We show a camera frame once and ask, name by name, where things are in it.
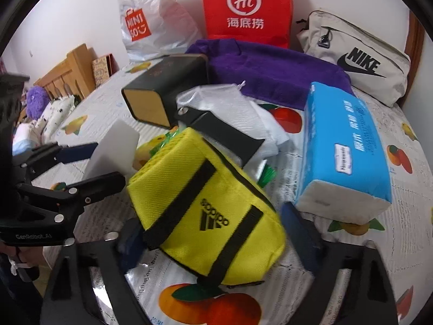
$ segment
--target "white nike bag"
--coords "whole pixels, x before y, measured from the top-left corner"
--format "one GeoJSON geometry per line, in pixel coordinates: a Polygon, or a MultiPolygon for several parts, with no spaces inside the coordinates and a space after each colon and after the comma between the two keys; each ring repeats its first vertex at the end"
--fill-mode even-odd
{"type": "Polygon", "coordinates": [[[182,54],[201,38],[195,21],[176,0],[118,0],[122,40],[129,60],[182,54]]]}
{"type": "Polygon", "coordinates": [[[298,34],[304,53],[339,65],[354,87],[391,107],[406,93],[411,60],[405,53],[325,11],[314,11],[298,34]]]}

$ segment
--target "purple plush toy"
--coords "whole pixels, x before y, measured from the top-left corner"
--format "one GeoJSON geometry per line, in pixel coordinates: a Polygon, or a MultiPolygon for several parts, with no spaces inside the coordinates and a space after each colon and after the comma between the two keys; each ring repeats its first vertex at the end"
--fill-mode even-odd
{"type": "Polygon", "coordinates": [[[42,116],[50,98],[41,86],[34,86],[27,92],[27,116],[31,119],[38,119],[42,116]]]}

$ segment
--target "miniso bag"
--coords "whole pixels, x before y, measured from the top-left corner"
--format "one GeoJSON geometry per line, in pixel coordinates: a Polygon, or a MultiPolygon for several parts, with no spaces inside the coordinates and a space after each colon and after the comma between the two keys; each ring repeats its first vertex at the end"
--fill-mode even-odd
{"type": "Polygon", "coordinates": [[[201,34],[176,0],[118,0],[122,40],[129,60],[183,54],[201,34]]]}
{"type": "Polygon", "coordinates": [[[203,5],[208,39],[289,45],[293,0],[203,0],[203,5]]]}
{"type": "Polygon", "coordinates": [[[260,281],[284,250],[284,229],[264,192],[192,128],[153,156],[128,192],[148,247],[204,284],[260,281]]]}
{"type": "Polygon", "coordinates": [[[304,52],[339,65],[352,85],[392,107],[406,93],[411,60],[405,53],[325,11],[314,11],[298,34],[304,52]]]}

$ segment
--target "adidas logo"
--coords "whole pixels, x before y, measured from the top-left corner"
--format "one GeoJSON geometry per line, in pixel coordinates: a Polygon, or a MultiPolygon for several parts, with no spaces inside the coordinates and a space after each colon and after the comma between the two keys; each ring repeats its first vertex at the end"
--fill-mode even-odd
{"type": "Polygon", "coordinates": [[[201,211],[200,231],[213,230],[228,226],[229,221],[218,212],[206,199],[201,201],[203,210],[201,211]]]}

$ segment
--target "blue tissue pack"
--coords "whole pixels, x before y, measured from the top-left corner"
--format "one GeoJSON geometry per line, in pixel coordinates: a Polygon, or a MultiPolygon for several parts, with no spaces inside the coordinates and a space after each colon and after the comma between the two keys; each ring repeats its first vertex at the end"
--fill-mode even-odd
{"type": "Polygon", "coordinates": [[[363,225],[391,202],[388,164],[367,106],[339,88],[312,83],[297,209],[363,225]]]}

